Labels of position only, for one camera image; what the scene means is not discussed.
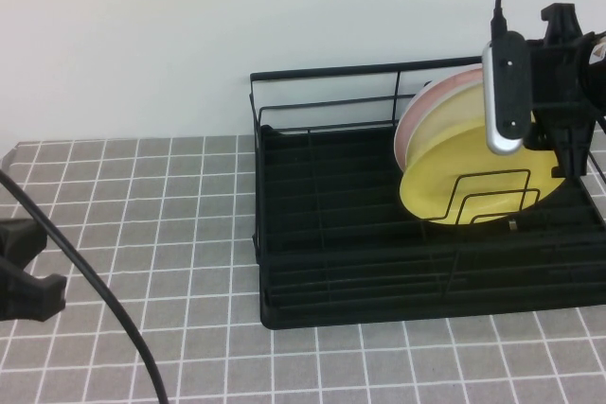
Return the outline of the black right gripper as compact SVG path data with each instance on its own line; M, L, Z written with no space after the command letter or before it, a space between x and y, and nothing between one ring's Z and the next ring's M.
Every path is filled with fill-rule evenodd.
M529 42L534 120L524 145L555 151L554 178L578 178L587 172L597 124L597 63L591 61L597 35L582 35L571 3L545 7L541 19L544 37Z

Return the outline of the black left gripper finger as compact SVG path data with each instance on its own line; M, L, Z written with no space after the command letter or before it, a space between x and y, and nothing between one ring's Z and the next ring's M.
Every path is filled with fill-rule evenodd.
M47 244L45 230L32 219L1 220L1 267L23 270Z
M45 322L65 309L65 277L36 278L1 258L1 321Z

